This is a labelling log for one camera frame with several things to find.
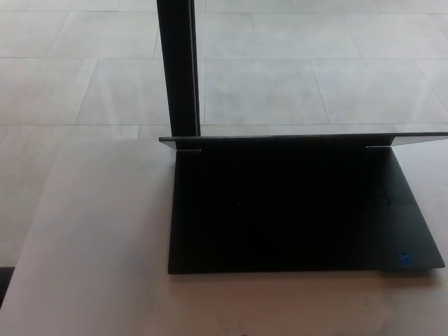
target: table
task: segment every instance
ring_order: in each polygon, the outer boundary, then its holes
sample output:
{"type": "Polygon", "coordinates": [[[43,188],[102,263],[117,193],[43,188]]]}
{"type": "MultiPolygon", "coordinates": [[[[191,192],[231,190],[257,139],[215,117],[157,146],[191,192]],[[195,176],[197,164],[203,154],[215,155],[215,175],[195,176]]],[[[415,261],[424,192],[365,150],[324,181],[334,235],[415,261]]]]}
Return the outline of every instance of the table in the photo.
{"type": "MultiPolygon", "coordinates": [[[[394,151],[448,260],[448,141],[394,151]]],[[[67,146],[0,311],[0,335],[446,335],[445,269],[169,276],[173,169],[174,151],[155,141],[67,146]]]]}

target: white floor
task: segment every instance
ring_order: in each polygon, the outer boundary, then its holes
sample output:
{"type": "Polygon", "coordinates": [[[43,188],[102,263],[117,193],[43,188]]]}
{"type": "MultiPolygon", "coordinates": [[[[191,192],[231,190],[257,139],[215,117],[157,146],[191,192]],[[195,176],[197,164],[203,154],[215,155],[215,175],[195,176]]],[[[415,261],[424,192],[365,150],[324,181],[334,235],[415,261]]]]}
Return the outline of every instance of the white floor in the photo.
{"type": "MultiPolygon", "coordinates": [[[[447,0],[198,0],[203,134],[448,131],[447,0]]],[[[169,135],[155,0],[0,0],[0,266],[60,145],[169,135]]]]}

